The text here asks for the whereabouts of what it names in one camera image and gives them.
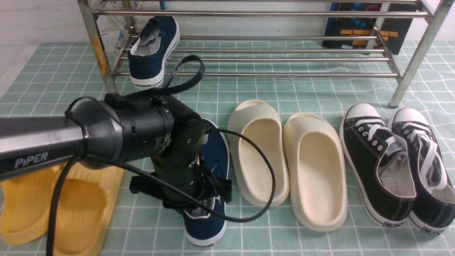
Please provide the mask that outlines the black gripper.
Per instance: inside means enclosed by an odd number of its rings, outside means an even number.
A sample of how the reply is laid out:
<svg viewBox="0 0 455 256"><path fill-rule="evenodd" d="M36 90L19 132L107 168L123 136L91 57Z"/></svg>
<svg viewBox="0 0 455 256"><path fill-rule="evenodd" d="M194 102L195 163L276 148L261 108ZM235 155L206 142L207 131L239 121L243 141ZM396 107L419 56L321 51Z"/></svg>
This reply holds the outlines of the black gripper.
<svg viewBox="0 0 455 256"><path fill-rule="evenodd" d="M220 197L228 203L232 201L232 181L227 178L229 158L225 154L200 153L192 162L154 156L152 162L155 168L151 174L153 177L200 202L213 197ZM161 200L165 208L193 210L198 207L180 193L142 176L132 177L129 189L131 193L143 193Z"/></svg>

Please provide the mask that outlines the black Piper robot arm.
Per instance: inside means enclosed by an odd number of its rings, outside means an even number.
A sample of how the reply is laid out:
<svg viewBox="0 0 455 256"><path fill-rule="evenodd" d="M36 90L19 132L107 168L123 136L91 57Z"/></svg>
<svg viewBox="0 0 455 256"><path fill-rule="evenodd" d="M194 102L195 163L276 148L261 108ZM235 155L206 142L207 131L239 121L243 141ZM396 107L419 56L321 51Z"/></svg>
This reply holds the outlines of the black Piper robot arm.
<svg viewBox="0 0 455 256"><path fill-rule="evenodd" d="M85 154L82 164L100 170L110 162L150 157L153 179L133 177L132 193L164 201L166 208L192 209L196 200L232 200L232 182L210 175L201 147L208 141L200 115L173 96L127 100L107 94L87 100L63 116L1 118L1 180L63 164Z"/></svg>

